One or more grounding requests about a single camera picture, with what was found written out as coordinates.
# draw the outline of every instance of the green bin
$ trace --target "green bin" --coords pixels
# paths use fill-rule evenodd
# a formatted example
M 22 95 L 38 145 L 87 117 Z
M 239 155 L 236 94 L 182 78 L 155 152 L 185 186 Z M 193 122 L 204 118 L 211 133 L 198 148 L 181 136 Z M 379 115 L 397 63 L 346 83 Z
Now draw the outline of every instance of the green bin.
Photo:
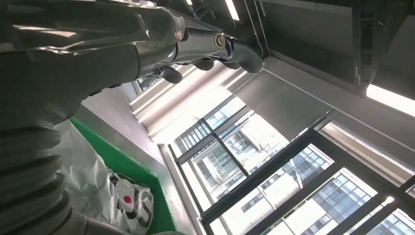
M 154 215 L 147 234 L 152 235 L 165 231 L 176 231 L 170 209 L 157 176 L 128 157 L 110 142 L 103 139 L 78 119 L 71 118 L 70 121 L 102 157 L 108 168 L 134 181 L 146 184 L 150 188 L 154 196 Z

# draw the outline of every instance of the roller blind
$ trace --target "roller blind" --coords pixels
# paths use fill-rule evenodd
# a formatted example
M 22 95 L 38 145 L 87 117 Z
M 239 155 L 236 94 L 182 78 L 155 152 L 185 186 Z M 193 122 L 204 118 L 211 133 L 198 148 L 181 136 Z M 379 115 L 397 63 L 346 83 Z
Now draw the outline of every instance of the roller blind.
M 330 107 L 263 70 L 235 91 L 251 109 L 292 140 Z

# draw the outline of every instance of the ceiling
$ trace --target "ceiling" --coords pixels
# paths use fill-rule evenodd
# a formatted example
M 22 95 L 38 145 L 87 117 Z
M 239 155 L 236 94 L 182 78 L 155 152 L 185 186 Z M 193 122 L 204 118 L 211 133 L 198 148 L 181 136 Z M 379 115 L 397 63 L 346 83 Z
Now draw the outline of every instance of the ceiling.
M 415 99 L 414 0 L 157 2 L 357 95 L 373 83 Z

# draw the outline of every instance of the red dot logo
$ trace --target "red dot logo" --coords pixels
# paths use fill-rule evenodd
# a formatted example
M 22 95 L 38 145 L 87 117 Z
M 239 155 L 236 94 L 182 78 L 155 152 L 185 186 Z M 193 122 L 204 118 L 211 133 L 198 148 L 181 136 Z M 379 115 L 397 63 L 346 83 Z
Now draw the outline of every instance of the red dot logo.
M 129 197 L 129 196 L 125 196 L 125 197 L 124 197 L 124 202 L 126 202 L 126 203 L 130 204 L 130 203 L 131 203 L 131 197 Z

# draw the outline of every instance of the glass pane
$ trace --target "glass pane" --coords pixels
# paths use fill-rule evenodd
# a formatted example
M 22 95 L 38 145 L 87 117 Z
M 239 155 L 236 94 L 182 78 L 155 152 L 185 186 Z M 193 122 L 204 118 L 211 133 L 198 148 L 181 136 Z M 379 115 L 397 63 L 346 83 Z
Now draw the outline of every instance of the glass pane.
M 200 142 L 209 133 L 210 131 L 208 127 L 199 121 L 177 137 L 177 139 L 175 139 L 170 146 L 178 158 L 195 144 Z
M 257 114 L 239 120 L 237 125 L 228 128 L 220 137 L 223 137 L 225 145 L 249 173 L 255 172 L 289 143 Z
M 203 147 L 182 168 L 203 210 L 246 178 L 216 140 Z
M 342 185 L 345 186 L 348 182 L 352 182 L 359 189 L 359 193 L 363 192 L 361 200 L 364 202 L 377 193 L 350 171 L 343 168 L 320 190 L 301 202 L 279 222 L 284 222 L 297 235 L 329 233 L 361 206 L 350 197 L 353 191 L 349 190 L 349 193 L 345 193 L 340 189 L 338 182 L 342 182 Z
M 224 123 L 229 117 L 234 115 L 240 109 L 245 106 L 245 103 L 242 102 L 238 97 L 233 98 L 229 103 L 223 106 L 220 110 L 214 113 L 212 116 L 206 118 L 206 122 L 212 129 L 220 126 Z
M 333 163 L 333 160 L 319 151 L 315 146 L 309 145 L 305 150 L 227 210 L 222 215 L 224 221 L 222 223 L 224 224 L 223 226 L 227 226 L 233 235 L 245 234 L 298 192 L 304 185 L 308 184 L 323 172 L 324 168 L 321 166 L 314 167 L 304 159 L 302 154 L 306 151 L 309 153 L 315 152 L 318 155 L 316 159 L 322 159 L 327 165 Z M 306 165 L 300 167 L 300 164 L 295 164 L 295 162 L 306 163 Z M 278 226 L 278 231 L 284 230 L 283 225 Z
M 415 221 L 400 209 L 374 227 L 368 235 L 415 235 Z
M 387 199 L 379 206 L 377 206 L 372 212 L 370 212 L 368 215 L 366 215 L 359 223 L 355 224 L 349 231 L 345 233 L 345 235 L 351 234 L 354 230 L 360 227 L 363 223 L 365 223 L 370 217 L 372 217 L 374 214 L 376 214 L 378 211 L 380 211 L 384 206 L 391 203 L 394 200 L 393 197 L 389 196 Z

